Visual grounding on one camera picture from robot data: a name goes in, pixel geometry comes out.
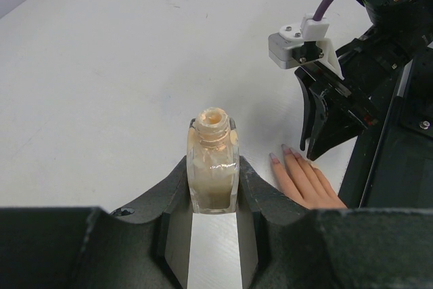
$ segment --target finger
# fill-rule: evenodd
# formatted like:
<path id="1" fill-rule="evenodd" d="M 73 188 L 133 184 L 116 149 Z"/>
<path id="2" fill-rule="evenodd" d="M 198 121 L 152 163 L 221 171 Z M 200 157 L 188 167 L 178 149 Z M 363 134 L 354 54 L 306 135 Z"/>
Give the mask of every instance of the finger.
<path id="1" fill-rule="evenodd" d="M 299 163 L 296 160 L 294 153 L 287 146 L 283 147 L 283 151 L 284 151 L 284 162 L 286 163 L 287 170 L 296 188 L 299 190 L 300 194 L 302 195 L 302 197 L 305 200 L 316 197 L 317 193 L 314 190 L 313 186 L 311 185 L 308 177 L 305 175 L 304 171 L 299 166 Z"/>
<path id="2" fill-rule="evenodd" d="M 327 180 L 327 178 L 325 177 L 325 175 L 316 168 L 313 168 L 314 173 L 317 175 L 317 178 L 319 179 L 320 183 L 323 186 L 323 189 L 325 189 L 326 193 L 328 196 L 330 196 L 331 198 L 338 198 L 337 193 L 334 191 L 334 189 L 332 188 L 331 184 L 329 183 L 329 181 Z"/>
<path id="3" fill-rule="evenodd" d="M 296 203 L 302 204 L 302 196 L 294 185 L 292 179 L 286 173 L 286 169 L 284 168 L 284 166 L 279 162 L 276 155 L 270 154 L 269 156 L 271 157 L 272 170 L 275 174 L 275 177 L 277 178 L 278 184 L 282 192 Z"/>
<path id="4" fill-rule="evenodd" d="M 296 160 L 298 161 L 300 168 L 302 168 L 304 171 L 306 177 L 309 179 L 311 185 L 314 187 L 316 193 L 322 198 L 328 197 L 328 194 L 323 188 L 322 183 L 319 181 L 319 178 L 317 177 L 311 165 L 303 157 L 299 157 Z"/>

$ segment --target table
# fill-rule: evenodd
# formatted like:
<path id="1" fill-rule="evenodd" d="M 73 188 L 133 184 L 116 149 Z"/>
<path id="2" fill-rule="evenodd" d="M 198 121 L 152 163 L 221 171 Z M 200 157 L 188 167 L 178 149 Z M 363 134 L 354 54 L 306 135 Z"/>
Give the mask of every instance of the table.
<path id="1" fill-rule="evenodd" d="M 320 0 L 28 0 L 0 20 L 0 205 L 123 205 L 163 179 L 207 107 L 276 186 L 268 153 L 298 148 L 302 92 L 267 37 Z M 327 12 L 336 47 L 370 25 Z M 354 146 L 318 159 L 338 189 Z M 240 288 L 235 215 L 194 215 L 189 288 Z"/>

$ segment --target white table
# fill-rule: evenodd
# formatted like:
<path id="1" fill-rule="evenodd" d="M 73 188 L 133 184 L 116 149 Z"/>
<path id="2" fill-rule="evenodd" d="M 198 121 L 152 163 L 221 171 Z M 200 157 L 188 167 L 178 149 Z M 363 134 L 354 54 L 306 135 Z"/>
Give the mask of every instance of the white table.
<path id="1" fill-rule="evenodd" d="M 276 185 L 267 155 L 298 148 L 303 99 L 267 37 L 319 2 L 26 1 L 0 20 L 0 205 L 122 206 L 168 175 L 209 106 L 234 117 L 241 154 Z M 335 46 L 370 25 L 354 0 L 327 17 Z M 336 190 L 353 145 L 317 161 Z M 189 288 L 240 284 L 235 215 L 195 215 Z"/>

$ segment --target nail polish bottle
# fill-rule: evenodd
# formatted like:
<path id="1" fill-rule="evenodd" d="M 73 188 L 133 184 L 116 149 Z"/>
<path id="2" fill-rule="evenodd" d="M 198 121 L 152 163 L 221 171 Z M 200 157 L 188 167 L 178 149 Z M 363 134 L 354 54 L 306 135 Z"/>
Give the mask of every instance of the nail polish bottle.
<path id="1" fill-rule="evenodd" d="M 239 183 L 239 147 L 235 122 L 220 108 L 209 108 L 191 121 L 187 176 L 195 213 L 234 213 Z"/>

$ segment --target cable connector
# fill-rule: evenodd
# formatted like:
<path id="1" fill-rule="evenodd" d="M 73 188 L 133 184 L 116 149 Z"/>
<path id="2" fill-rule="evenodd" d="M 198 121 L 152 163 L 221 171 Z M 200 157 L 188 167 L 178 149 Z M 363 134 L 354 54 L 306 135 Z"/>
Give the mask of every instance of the cable connector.
<path id="1" fill-rule="evenodd" d="M 329 21 L 326 17 L 317 22 L 313 16 L 314 14 L 305 14 L 300 25 L 300 32 L 305 42 L 323 40 L 329 28 Z"/>

